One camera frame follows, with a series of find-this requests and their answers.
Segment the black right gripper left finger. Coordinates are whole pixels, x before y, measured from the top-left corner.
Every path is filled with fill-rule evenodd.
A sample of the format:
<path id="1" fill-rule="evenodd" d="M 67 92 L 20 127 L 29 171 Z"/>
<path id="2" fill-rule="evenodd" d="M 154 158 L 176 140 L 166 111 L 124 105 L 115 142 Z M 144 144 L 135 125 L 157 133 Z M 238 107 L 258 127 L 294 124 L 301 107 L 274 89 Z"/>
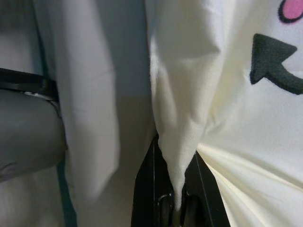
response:
<path id="1" fill-rule="evenodd" d="M 167 163 L 156 135 L 137 173 L 134 186 L 132 227 L 170 227 L 174 190 Z"/>

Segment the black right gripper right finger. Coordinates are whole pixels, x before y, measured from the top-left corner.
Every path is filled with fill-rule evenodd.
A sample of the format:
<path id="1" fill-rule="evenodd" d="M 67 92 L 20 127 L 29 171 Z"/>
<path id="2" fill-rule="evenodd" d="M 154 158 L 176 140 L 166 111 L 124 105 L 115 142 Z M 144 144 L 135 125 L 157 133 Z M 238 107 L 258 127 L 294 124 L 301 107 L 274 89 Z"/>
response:
<path id="1" fill-rule="evenodd" d="M 230 226 L 216 179 L 197 152 L 185 172 L 180 223 L 183 227 Z"/>

